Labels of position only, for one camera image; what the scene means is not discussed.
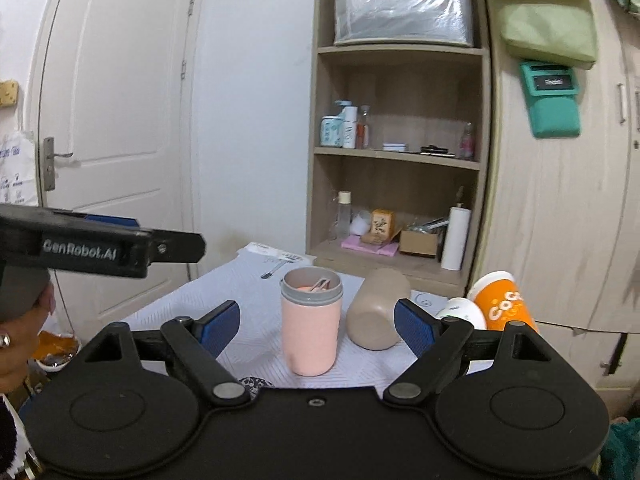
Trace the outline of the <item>person's left hand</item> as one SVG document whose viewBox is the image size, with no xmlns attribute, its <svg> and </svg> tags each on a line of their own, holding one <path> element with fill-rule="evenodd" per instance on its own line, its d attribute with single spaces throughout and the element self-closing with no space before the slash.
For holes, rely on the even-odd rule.
<svg viewBox="0 0 640 480">
<path fill-rule="evenodd" d="M 38 334 L 54 310 L 54 286 L 49 283 L 28 312 L 1 325 L 2 393 L 10 393 L 24 382 L 29 359 L 38 346 Z"/>
</svg>

